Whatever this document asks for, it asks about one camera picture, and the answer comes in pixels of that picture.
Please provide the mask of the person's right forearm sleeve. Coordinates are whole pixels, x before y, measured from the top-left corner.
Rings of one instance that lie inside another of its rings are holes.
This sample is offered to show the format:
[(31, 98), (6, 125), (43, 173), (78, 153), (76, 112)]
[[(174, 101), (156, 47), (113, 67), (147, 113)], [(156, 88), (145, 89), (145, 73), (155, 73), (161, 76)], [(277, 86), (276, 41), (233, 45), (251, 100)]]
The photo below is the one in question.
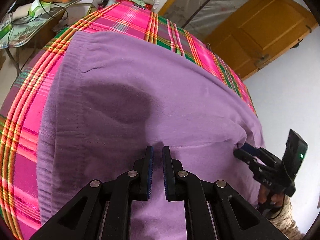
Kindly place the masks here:
[(283, 208), (279, 208), (276, 212), (269, 211), (266, 214), (271, 223), (277, 227), (290, 240), (303, 239), (304, 234), (300, 232), (292, 215), (292, 204), (290, 197), (286, 196)]

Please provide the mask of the person's right hand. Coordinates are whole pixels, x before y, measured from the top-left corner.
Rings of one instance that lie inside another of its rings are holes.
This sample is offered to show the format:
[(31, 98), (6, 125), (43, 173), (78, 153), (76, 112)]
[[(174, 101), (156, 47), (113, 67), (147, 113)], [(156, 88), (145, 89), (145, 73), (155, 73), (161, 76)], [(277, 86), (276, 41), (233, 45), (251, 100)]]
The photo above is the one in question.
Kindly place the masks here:
[(261, 207), (266, 204), (267, 207), (281, 207), (284, 199), (285, 194), (273, 194), (270, 198), (268, 198), (270, 194), (270, 189), (265, 187), (264, 185), (260, 185), (259, 192), (258, 192), (258, 206)]

